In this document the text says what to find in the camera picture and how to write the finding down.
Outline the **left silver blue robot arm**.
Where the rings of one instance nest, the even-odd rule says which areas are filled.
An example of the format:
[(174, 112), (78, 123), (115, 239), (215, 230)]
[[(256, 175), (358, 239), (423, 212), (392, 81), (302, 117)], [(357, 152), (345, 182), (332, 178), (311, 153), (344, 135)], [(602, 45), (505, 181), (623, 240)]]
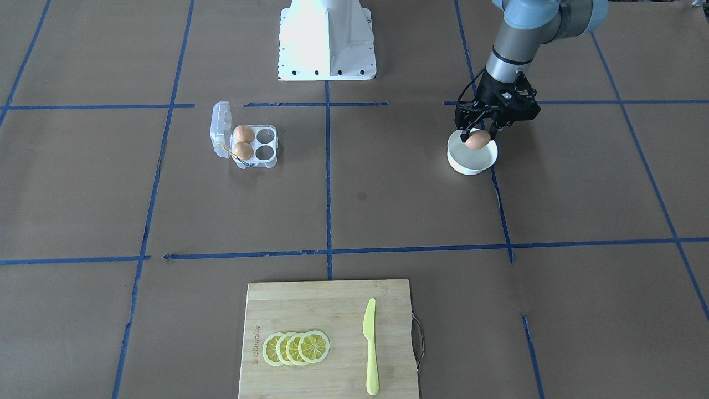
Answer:
[(540, 113), (536, 90), (527, 78), (539, 48), (555, 40), (578, 37), (600, 27), (608, 15), (606, 1), (496, 1), (503, 11), (486, 65), (471, 79), (474, 98), (458, 98), (454, 123), (459, 139), (478, 150), (503, 128), (531, 121)]

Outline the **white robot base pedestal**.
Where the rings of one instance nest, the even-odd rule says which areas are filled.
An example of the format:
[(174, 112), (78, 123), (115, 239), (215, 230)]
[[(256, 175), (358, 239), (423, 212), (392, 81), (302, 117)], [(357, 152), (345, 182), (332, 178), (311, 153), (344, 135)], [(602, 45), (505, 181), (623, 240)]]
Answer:
[(279, 18), (280, 81), (375, 79), (372, 14), (359, 1), (293, 1)]

